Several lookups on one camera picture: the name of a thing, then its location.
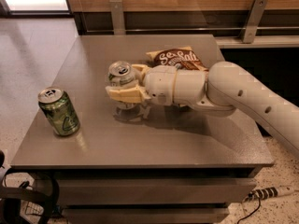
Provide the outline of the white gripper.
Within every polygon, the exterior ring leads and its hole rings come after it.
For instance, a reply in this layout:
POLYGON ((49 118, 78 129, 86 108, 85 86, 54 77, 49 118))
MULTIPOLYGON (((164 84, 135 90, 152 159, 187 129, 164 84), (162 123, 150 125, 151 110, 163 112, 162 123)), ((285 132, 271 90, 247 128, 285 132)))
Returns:
POLYGON ((155 105, 198 106, 206 91, 206 73, 159 65, 133 64, 136 78, 144 80, 145 89, 106 86, 108 96, 115 101, 141 104, 150 99, 155 105))

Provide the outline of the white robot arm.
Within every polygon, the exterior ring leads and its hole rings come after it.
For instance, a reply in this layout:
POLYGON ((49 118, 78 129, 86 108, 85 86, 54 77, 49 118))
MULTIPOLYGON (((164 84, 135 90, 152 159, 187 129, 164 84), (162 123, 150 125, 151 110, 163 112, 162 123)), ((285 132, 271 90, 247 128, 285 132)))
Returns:
POLYGON ((108 69, 108 96, 122 109, 137 104, 186 105, 207 114, 237 109, 299 155, 299 107, 268 89, 235 63, 218 62, 208 71, 119 61, 108 69))

